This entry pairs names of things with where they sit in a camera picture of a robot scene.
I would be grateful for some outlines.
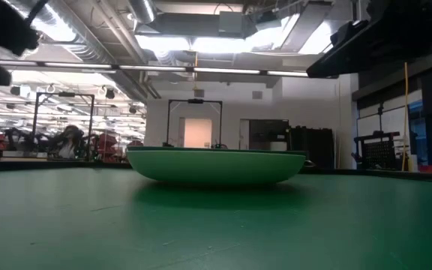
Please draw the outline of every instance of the green bowl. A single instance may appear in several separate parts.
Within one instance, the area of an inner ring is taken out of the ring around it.
[[[130,147],[127,159],[141,175],[164,182],[269,184],[285,181],[306,157],[291,151]]]

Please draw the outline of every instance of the window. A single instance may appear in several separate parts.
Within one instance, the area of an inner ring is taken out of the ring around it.
[[[417,155],[418,165],[428,165],[428,140],[426,137],[426,119],[422,115],[422,101],[411,103],[408,110],[411,154]]]

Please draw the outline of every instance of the green table surface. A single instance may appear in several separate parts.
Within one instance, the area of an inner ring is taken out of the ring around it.
[[[432,269],[432,182],[200,189],[129,169],[0,172],[0,269]]]

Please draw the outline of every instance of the light fixture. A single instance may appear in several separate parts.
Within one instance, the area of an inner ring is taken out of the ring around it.
[[[271,46],[273,41],[278,39],[280,33],[281,27],[260,30],[250,37],[246,37],[246,43],[250,48]]]
[[[35,61],[13,61],[13,60],[0,60],[0,65],[5,66],[19,66],[19,67],[35,67],[38,65]]]
[[[56,109],[58,111],[60,111],[60,112],[63,112],[63,113],[69,113],[69,112],[73,111],[73,107],[72,106],[62,105],[62,104],[56,106]]]
[[[228,74],[259,74],[259,70],[241,70],[232,68],[210,68],[210,67],[195,67],[194,71],[204,73],[228,73]]]
[[[268,71],[270,76],[282,76],[282,77],[307,77],[306,72],[301,71]]]
[[[148,37],[143,35],[136,35],[135,37],[141,48],[153,52],[190,49],[188,39],[185,37]]]
[[[54,99],[54,98],[52,98],[52,97],[48,97],[48,101],[53,102],[54,104],[59,104],[59,103],[61,103],[61,102],[59,102],[59,100],[56,100],[56,99]]]
[[[299,50],[301,54],[318,54],[322,53],[331,43],[331,27],[327,22],[321,25],[307,39],[304,46]]]
[[[58,62],[47,62],[47,67],[50,68],[111,68],[110,64],[84,64],[84,63],[58,63]]]
[[[296,13],[281,20],[281,24],[283,25],[283,31],[281,31],[279,37],[273,43],[273,50],[279,49],[283,46],[284,41],[286,41],[286,39],[288,38],[288,35],[290,34],[291,30],[293,30],[296,22],[298,22],[298,18],[299,13]]]
[[[198,53],[243,53],[251,46],[244,39],[224,37],[198,37],[191,48]]]
[[[135,71],[175,71],[185,72],[186,67],[161,67],[161,66],[133,66],[133,65],[120,65],[123,70],[135,70]]]

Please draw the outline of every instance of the white wall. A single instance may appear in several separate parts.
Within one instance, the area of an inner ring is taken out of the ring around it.
[[[167,100],[150,100],[147,105],[145,146],[161,146],[166,142],[167,131]],[[176,144],[179,132],[179,119],[211,119],[213,142],[219,140],[219,105],[214,108],[207,103],[204,104],[187,104],[180,105],[171,112],[169,123],[169,142]],[[252,105],[242,103],[223,103],[223,123],[221,142],[226,144],[230,149],[239,147],[239,121],[240,119],[271,119],[272,108],[265,105]]]
[[[416,90],[408,94],[408,104],[422,100],[422,90]],[[403,139],[404,135],[404,114],[406,109],[404,105],[406,98],[404,95],[385,101],[382,106],[381,124],[384,132],[399,132],[396,140]],[[374,115],[378,112],[380,105],[369,106],[359,110],[358,119],[358,136],[371,135],[374,131],[380,129],[380,117]],[[406,118],[406,145],[410,148],[410,123],[409,116]],[[396,146],[402,146],[401,141],[395,143]]]
[[[413,91],[413,92],[408,94],[408,104],[411,104],[415,101],[421,101],[422,99],[423,99],[423,96],[422,96],[422,90],[421,89]],[[382,106],[384,108],[384,109],[382,109],[382,111],[385,112],[387,110],[393,110],[395,108],[404,106],[405,102],[406,101],[405,101],[404,95],[401,95],[399,97],[395,97],[391,100],[387,100],[382,104]],[[380,105],[377,104],[377,105],[369,106],[369,107],[364,108],[364,109],[360,109],[359,110],[359,117],[370,116],[370,115],[373,115],[375,113],[378,113],[378,107],[379,106]]]
[[[167,81],[154,81],[153,86],[165,99],[194,98],[194,82],[171,84]],[[229,101],[242,104],[270,104],[272,89],[264,83],[231,82],[197,82],[196,87],[205,91],[206,100]],[[262,92],[262,100],[253,100],[253,91]]]
[[[230,149],[239,147],[240,119],[289,119],[292,126],[331,128],[336,146],[341,147],[340,166],[353,167],[350,154],[356,148],[353,143],[356,105],[351,100],[351,93],[358,88],[354,76],[343,75],[339,79],[282,78],[273,89],[259,83],[232,83],[228,86],[219,82],[198,82],[197,85],[206,90],[206,100],[223,101],[221,141]],[[164,98],[194,98],[192,82],[178,85],[155,82],[154,86]],[[251,100],[252,91],[256,90],[263,91],[263,100]],[[150,100],[147,110],[144,143],[146,146],[161,146],[166,141],[167,100]],[[171,143],[177,142],[181,117],[211,119],[212,138],[219,137],[219,114],[214,108],[207,104],[181,103],[171,113]]]

